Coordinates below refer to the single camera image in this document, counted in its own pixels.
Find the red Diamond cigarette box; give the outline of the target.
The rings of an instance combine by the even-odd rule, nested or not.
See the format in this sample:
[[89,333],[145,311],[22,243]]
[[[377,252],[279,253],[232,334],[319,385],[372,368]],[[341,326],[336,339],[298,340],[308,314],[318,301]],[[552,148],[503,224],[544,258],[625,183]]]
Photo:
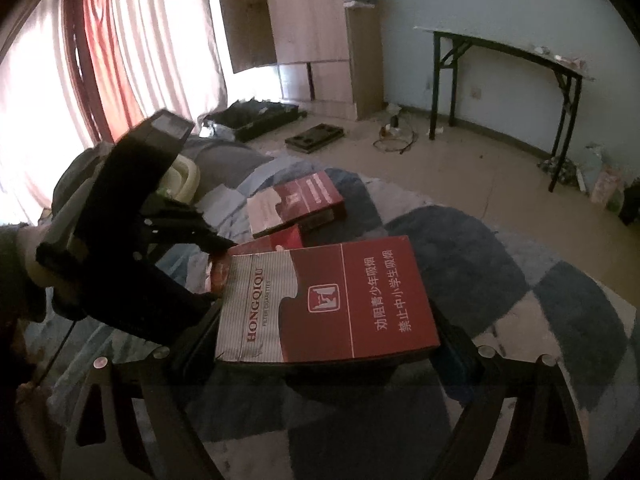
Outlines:
[[289,228],[258,237],[256,240],[235,245],[228,250],[228,255],[253,255],[303,247],[303,240],[298,225],[294,224],[294,226],[290,226]]

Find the red Hongqiqu cigarette carton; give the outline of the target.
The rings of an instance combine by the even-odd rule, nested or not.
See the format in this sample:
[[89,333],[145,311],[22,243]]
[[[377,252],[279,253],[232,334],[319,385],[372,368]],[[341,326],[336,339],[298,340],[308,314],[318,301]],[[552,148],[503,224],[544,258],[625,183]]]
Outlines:
[[215,349],[222,362],[352,362],[438,345],[408,237],[230,259]]

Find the cream plastic basin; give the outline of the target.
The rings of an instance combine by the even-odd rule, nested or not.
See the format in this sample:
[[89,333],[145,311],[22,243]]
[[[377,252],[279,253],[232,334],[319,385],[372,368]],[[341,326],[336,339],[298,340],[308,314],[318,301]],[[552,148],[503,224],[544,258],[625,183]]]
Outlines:
[[190,205],[201,182],[201,170],[190,158],[178,155],[160,179],[156,190],[160,196]]

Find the black open case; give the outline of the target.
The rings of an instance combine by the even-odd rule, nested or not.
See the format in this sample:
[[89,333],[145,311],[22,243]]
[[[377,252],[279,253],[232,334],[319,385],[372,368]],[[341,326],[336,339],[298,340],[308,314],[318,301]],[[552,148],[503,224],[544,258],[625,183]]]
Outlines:
[[213,138],[245,143],[295,122],[303,114],[297,105],[251,99],[204,114],[198,122]]

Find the red white cigarette carton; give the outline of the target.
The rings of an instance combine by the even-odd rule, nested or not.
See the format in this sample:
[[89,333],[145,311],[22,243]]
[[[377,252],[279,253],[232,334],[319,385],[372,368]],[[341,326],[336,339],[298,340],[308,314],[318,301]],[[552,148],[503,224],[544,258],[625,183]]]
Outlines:
[[254,238],[298,226],[310,231],[346,217],[345,201],[325,171],[270,186],[246,203]]

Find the red striped curtain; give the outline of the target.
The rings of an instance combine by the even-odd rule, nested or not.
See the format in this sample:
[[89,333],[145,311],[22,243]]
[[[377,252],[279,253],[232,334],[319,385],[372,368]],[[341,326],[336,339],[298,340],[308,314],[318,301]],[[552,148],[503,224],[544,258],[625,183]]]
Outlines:
[[158,110],[227,105],[209,0],[39,0],[1,59],[1,220],[36,223],[58,178]]

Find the black foam tray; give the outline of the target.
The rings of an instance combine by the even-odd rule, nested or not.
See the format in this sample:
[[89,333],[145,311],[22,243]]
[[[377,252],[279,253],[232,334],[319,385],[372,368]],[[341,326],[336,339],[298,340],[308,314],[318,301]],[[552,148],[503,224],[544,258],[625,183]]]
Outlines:
[[319,124],[295,136],[290,136],[284,143],[285,146],[291,150],[310,154],[341,139],[344,135],[345,131],[341,127]]

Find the wooden wardrobe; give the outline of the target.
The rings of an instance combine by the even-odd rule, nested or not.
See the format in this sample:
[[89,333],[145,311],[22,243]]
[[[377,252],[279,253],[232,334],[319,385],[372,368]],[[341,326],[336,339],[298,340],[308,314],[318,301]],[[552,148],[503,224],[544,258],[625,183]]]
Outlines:
[[384,102],[380,16],[370,0],[218,0],[230,67],[277,69],[282,99],[358,120]]

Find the black folding table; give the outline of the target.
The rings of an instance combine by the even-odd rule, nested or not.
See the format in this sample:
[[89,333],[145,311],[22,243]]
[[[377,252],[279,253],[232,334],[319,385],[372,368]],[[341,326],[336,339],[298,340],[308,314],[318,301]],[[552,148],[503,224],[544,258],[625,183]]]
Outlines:
[[428,136],[434,138],[441,119],[524,146],[554,162],[552,192],[564,174],[582,86],[592,79],[580,63],[542,47],[442,28],[415,30],[432,38]]

